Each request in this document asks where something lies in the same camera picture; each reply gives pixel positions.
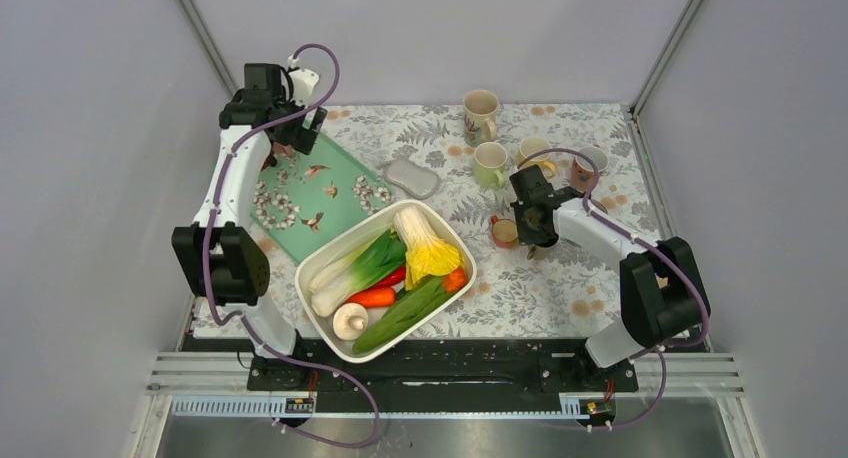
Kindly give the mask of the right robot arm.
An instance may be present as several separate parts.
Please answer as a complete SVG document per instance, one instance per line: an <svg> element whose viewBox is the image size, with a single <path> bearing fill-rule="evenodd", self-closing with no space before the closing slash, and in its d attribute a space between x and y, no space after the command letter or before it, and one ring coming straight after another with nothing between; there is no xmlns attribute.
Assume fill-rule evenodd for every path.
<svg viewBox="0 0 848 458"><path fill-rule="evenodd" d="M691 246L680 237L650 241L630 231L570 186L555 189L541 169L513 173L511 207L522 244L538 251L569 241L619 278L620 316L587 338L573 364L575 380L597 390L613 366L678 335L707 327L710 305Z"/></svg>

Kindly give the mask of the brown small cup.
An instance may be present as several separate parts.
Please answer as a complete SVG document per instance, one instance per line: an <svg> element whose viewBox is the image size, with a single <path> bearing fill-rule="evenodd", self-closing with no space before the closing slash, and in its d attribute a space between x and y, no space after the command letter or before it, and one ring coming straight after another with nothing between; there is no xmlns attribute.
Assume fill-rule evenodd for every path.
<svg viewBox="0 0 848 458"><path fill-rule="evenodd" d="M542 260L548 254L548 249L541 246L531 246L528 248L527 259L528 260Z"/></svg>

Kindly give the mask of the light green mug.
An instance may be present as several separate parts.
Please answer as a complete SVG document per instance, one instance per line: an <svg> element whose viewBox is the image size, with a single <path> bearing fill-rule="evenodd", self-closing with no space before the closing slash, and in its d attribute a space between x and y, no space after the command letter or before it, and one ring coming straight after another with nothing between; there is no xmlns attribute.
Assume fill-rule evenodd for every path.
<svg viewBox="0 0 848 458"><path fill-rule="evenodd" d="M506 149L494 142L482 143L474 152L473 178L484 188L501 189L506 185Z"/></svg>

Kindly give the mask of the peach floral mug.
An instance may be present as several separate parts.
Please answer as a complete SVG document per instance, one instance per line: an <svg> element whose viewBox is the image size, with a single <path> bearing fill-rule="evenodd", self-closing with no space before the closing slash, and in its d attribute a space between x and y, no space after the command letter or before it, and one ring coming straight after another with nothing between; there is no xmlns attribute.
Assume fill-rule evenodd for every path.
<svg viewBox="0 0 848 458"><path fill-rule="evenodd" d="M609 164L608 155L596 146L586 146L578 150L571 165L571 186L585 192L593 181L597 181Z"/></svg>

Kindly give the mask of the yellow mug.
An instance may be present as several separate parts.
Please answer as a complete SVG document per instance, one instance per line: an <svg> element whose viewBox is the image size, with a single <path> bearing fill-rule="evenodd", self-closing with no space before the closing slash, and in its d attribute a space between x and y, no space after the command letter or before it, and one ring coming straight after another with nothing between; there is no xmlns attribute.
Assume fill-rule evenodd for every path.
<svg viewBox="0 0 848 458"><path fill-rule="evenodd" d="M551 143L541 137L531 136L523 139L518 147L517 167L523 169L537 165L547 179L555 178L558 174L558 168L551 161L551 154L549 153L551 148Z"/></svg>

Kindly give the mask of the cream floral mug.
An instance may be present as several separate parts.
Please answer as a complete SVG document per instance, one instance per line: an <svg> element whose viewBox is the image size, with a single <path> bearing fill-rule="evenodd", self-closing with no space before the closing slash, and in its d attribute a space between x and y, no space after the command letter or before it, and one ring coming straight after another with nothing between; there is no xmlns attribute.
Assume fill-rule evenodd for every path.
<svg viewBox="0 0 848 458"><path fill-rule="evenodd" d="M468 146L477 147L497 139L496 116L498 97L489 90L477 89L463 99L464 138Z"/></svg>

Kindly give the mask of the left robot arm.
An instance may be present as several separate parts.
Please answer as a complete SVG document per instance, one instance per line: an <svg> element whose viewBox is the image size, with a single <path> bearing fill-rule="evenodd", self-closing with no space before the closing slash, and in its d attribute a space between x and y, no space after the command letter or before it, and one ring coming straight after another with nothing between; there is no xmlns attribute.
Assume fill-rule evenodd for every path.
<svg viewBox="0 0 848 458"><path fill-rule="evenodd" d="M310 154L327 112L313 99L319 75L296 58L285 65L248 63L244 78L219 114L218 157L206 196L191 225L173 230L171 244L213 321L245 325L255 354L275 359L272 376L296 389L309 379L311 365L293 352L298 332L267 295L269 261L245 222L274 145Z"/></svg>

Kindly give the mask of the pink tall cup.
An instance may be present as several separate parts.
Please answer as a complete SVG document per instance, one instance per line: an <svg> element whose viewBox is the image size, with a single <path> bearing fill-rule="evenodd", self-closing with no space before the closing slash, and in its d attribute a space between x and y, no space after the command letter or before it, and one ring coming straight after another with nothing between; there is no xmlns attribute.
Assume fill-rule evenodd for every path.
<svg viewBox="0 0 848 458"><path fill-rule="evenodd" d="M296 150L292 146L280 143L274 143L272 151L275 155L282 155L287 159L292 159L296 155Z"/></svg>

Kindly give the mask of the red mug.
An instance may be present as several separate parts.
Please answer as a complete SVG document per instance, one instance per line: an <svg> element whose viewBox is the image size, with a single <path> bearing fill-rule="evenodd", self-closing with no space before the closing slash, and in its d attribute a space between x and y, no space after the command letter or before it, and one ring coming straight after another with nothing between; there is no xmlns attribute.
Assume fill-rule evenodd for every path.
<svg viewBox="0 0 848 458"><path fill-rule="evenodd" d="M261 167L261 170L264 171L268 168L276 167L277 165L278 165L278 160L277 160L276 156L273 153L271 153L264 160L262 167Z"/></svg>

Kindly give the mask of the small orange mug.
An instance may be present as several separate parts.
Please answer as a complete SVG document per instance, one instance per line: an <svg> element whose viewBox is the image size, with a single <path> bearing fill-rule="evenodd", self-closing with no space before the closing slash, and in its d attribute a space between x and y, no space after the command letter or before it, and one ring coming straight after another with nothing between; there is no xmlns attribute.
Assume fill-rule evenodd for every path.
<svg viewBox="0 0 848 458"><path fill-rule="evenodd" d="M492 216L490 233L494 244L499 248L513 249L520 245L517 224L511 219Z"/></svg>

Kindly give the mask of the purple mug black handle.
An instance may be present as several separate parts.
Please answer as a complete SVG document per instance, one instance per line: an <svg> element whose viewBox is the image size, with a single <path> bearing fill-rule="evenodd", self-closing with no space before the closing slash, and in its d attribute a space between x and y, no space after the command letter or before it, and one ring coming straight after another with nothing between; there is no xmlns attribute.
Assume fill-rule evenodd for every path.
<svg viewBox="0 0 848 458"><path fill-rule="evenodd" d="M603 213L603 214L608 213L607 208L600 201L595 200L595 199L590 199L590 204L595 211Z"/></svg>

